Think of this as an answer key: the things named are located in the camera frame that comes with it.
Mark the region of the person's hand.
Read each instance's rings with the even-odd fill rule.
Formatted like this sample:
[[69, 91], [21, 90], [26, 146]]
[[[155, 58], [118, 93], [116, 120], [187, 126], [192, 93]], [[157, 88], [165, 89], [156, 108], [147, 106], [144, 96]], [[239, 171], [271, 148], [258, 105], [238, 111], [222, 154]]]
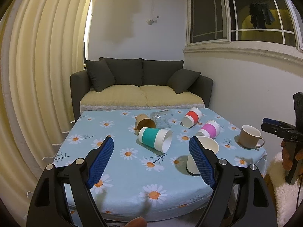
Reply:
[[[292, 159], [290, 159], [290, 154], [289, 154], [288, 150], [286, 149], [286, 143], [284, 141], [282, 141], [280, 145], [283, 147], [283, 150], [282, 150], [283, 168], [286, 171], [290, 171], [293, 166], [293, 162], [292, 162]], [[303, 150], [300, 150], [296, 154], [295, 159], [297, 161], [300, 161], [303, 159]]]

